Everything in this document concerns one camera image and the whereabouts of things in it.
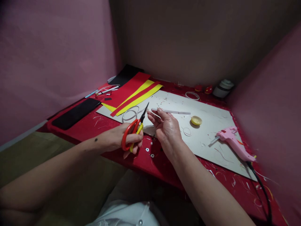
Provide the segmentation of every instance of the jar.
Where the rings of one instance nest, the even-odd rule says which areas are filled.
[[[234,84],[231,81],[224,79],[215,87],[212,94],[216,97],[224,98],[230,93],[233,86]]]

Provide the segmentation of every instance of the red scissors handle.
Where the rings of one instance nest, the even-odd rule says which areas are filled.
[[[129,131],[131,130],[131,128],[132,127],[134,127],[134,129],[133,129],[133,131],[132,131],[132,133],[136,133],[137,132],[137,129],[138,129],[138,126],[139,126],[139,124],[140,124],[140,122],[141,122],[141,120],[140,119],[135,119],[127,128],[126,128],[126,130],[125,130],[125,132],[124,132],[124,135],[123,135],[123,137],[122,137],[122,141],[121,141],[121,148],[122,148],[122,150],[124,150],[124,151],[128,151],[129,150],[129,148],[130,148],[130,146],[131,146],[131,143],[128,145],[128,146],[126,146],[126,136],[129,134]]]

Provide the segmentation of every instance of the pink wall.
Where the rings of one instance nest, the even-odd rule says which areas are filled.
[[[122,66],[108,0],[8,2],[0,24],[0,145]]]
[[[236,88],[229,104],[290,225],[301,225],[301,23]]]

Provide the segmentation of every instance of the forearm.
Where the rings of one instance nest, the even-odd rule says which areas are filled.
[[[96,148],[95,143],[94,138],[86,140],[4,186],[0,190],[0,207],[24,212],[41,208],[52,194],[102,153],[101,144]]]
[[[203,167],[183,141],[174,142],[171,148],[169,159],[206,225],[254,225],[233,196]]]

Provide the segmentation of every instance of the white cutting board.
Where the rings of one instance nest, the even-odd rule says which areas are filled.
[[[253,172],[236,156],[227,143],[218,140],[209,147],[210,141],[215,138],[218,131],[230,126],[235,126],[229,111],[161,90],[138,104],[139,111],[144,110],[148,102],[150,103],[148,109],[161,107],[167,110],[191,112],[191,115],[173,114],[179,121],[182,139],[191,151],[199,157],[257,181]],[[104,106],[96,112],[123,123],[123,114],[112,117],[110,116],[111,111]],[[134,112],[129,111],[124,118],[130,118],[134,114]],[[191,126],[190,120],[192,116],[198,116],[202,119],[203,122],[199,128]],[[135,119],[136,118],[133,118],[124,122],[132,122]],[[147,116],[143,121],[143,125],[143,131],[145,133],[152,136],[155,134],[155,128],[151,121],[148,120]],[[183,128],[185,128],[185,133],[189,133],[189,130],[186,129],[189,128],[191,136],[186,136],[183,132]],[[236,138],[241,141],[238,132],[236,133]]]

